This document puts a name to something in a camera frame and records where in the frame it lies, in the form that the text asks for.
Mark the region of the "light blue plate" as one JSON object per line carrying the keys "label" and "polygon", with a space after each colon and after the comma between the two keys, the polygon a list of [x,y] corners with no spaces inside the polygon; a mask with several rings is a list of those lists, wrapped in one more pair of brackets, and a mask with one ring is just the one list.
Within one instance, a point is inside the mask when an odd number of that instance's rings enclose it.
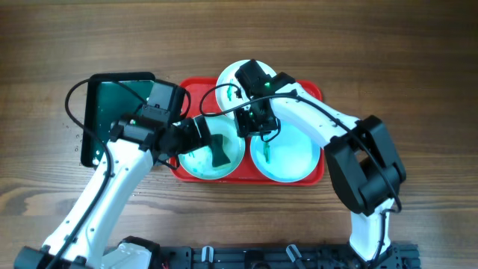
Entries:
{"label": "light blue plate", "polygon": [[229,117],[206,117],[205,120],[211,135],[221,134],[224,136],[223,149],[231,162],[220,167],[212,167],[212,154],[209,145],[180,155],[179,162],[190,175],[196,178],[221,179],[231,174],[242,162],[246,142],[244,138],[238,137],[235,122]]}
{"label": "light blue plate", "polygon": [[293,183],[309,176],[320,160],[320,147],[295,126],[282,121],[281,131],[252,137],[249,152],[258,171],[275,182]]}

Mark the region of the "white plate back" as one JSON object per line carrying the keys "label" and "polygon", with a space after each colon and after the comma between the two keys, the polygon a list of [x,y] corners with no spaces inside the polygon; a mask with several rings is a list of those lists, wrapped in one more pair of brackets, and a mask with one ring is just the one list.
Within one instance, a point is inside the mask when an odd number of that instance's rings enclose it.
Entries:
{"label": "white plate back", "polygon": [[[239,70],[239,67],[246,62],[247,60],[236,61],[220,73],[216,85],[222,84],[223,86],[215,90],[215,97],[221,111],[226,111],[242,105],[245,102],[249,102],[249,98],[246,96],[244,89],[235,77],[235,73]],[[236,94],[236,87],[230,85],[225,86],[225,84],[235,84],[238,86],[240,89],[240,97]]]}

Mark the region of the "green yellow sponge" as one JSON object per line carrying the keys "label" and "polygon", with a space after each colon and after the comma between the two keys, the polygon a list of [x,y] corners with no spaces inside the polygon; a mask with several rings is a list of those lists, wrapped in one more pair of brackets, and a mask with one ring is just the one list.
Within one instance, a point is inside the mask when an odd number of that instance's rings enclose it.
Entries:
{"label": "green yellow sponge", "polygon": [[212,167],[220,167],[231,162],[223,149],[223,142],[224,136],[222,134],[211,136],[209,147],[212,154]]}

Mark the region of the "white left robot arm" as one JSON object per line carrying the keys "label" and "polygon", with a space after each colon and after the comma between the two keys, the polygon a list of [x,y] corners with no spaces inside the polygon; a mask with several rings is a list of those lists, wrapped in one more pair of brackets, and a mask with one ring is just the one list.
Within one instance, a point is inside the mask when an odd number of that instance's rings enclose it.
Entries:
{"label": "white left robot arm", "polygon": [[35,250],[23,247],[15,268],[160,268],[161,248],[129,237],[110,253],[108,239],[129,197],[157,163],[210,143],[204,117],[178,125],[127,114],[114,123],[104,155],[61,225]]}

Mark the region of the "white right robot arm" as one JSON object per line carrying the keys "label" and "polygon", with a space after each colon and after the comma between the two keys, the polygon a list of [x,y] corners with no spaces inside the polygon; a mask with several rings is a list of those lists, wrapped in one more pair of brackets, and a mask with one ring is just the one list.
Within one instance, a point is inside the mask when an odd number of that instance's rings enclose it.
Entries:
{"label": "white right robot arm", "polygon": [[283,73],[232,86],[241,100],[232,108],[240,135],[269,134],[285,121],[323,149],[334,191],[351,212],[350,247],[367,265],[378,265],[391,245],[389,216],[402,210],[398,194],[406,180],[383,121],[342,114]]}

